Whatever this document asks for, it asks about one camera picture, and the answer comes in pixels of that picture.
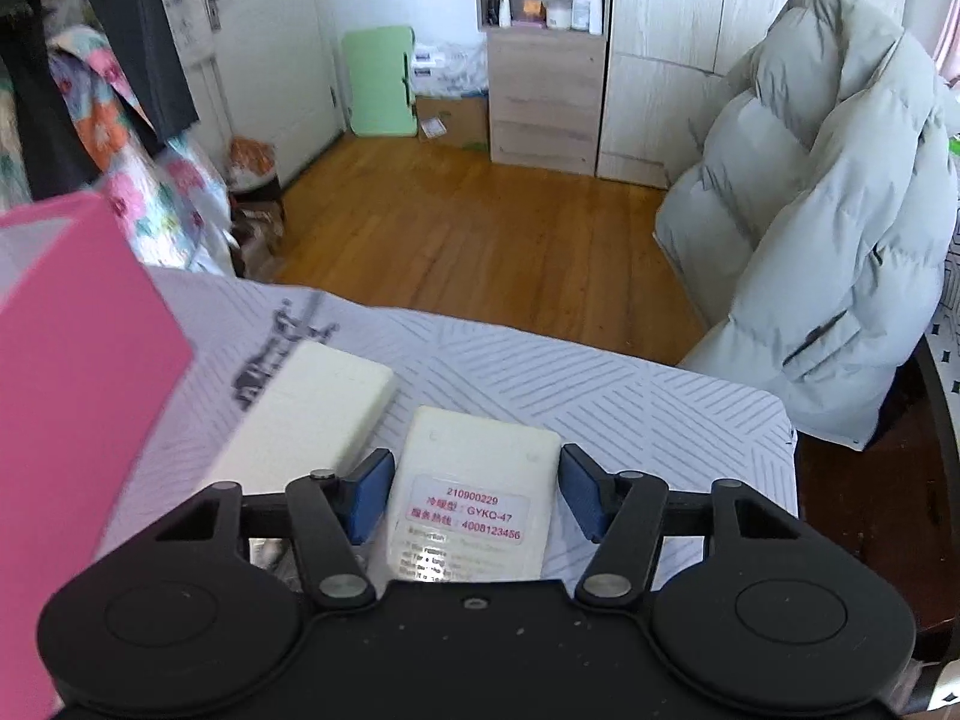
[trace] white rectangular block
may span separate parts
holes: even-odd
[[[301,341],[200,488],[231,481],[247,495],[282,493],[314,469],[347,472],[396,390],[389,367]]]
[[[539,579],[559,461],[549,430],[417,409],[388,504],[392,575]]]

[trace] green object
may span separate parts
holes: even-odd
[[[360,137],[416,135],[410,55],[414,30],[381,26],[344,35],[353,92],[350,129]]]

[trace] jacket pocket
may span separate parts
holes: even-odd
[[[860,329],[859,320],[848,311],[834,317],[810,334],[812,340],[784,360],[784,375],[791,381],[802,379],[853,341]]]

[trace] gray puffer jacket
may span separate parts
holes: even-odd
[[[681,363],[862,449],[936,308],[960,106],[863,0],[790,0],[690,124],[656,238],[709,333]]]

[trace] pink folder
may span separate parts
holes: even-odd
[[[0,217],[0,717],[52,713],[40,610],[89,565],[191,358],[102,196]]]

